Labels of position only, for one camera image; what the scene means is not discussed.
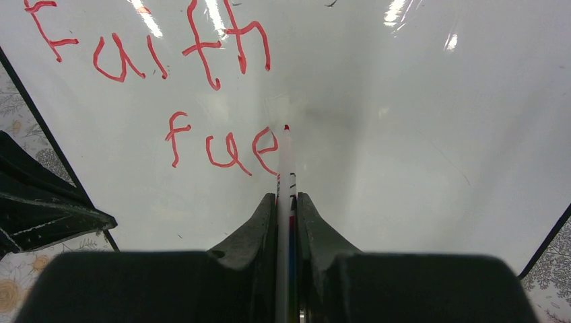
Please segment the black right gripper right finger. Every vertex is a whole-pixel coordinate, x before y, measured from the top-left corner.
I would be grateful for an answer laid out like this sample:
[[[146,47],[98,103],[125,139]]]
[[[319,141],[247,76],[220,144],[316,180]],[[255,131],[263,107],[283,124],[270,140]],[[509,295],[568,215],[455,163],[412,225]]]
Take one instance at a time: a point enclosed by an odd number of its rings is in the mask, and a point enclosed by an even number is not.
[[[518,277],[484,255],[363,252],[297,197],[307,322],[536,322]]]

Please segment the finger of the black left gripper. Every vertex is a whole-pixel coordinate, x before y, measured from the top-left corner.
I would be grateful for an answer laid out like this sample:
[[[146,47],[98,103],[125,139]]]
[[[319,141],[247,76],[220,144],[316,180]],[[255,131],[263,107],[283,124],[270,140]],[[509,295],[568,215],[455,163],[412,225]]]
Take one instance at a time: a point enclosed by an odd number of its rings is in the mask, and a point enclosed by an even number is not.
[[[1,133],[1,255],[40,250],[116,227],[70,185]]]

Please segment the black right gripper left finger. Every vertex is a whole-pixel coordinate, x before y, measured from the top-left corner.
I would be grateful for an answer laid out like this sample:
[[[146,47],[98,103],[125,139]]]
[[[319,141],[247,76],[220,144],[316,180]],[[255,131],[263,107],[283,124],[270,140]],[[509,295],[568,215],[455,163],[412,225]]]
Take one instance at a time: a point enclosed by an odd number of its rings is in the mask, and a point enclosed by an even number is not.
[[[273,322],[275,195],[209,250],[66,252],[17,322]]]

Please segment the red cap whiteboard marker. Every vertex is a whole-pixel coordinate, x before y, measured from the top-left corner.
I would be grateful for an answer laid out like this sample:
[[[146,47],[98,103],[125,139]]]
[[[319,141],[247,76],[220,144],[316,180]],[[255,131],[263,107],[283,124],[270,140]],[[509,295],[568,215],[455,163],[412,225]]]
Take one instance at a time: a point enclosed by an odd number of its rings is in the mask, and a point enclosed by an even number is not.
[[[296,171],[292,134],[285,125],[279,142],[275,321],[298,322],[296,274]]]

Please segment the white whiteboard black frame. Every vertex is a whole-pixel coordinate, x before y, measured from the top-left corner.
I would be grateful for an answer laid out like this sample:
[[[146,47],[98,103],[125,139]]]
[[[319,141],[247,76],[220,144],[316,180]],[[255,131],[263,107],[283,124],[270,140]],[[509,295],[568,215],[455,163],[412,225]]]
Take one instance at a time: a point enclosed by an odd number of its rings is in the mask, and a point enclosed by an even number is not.
[[[121,250],[276,188],[363,251],[522,273],[570,204],[569,1],[2,1],[1,49]]]

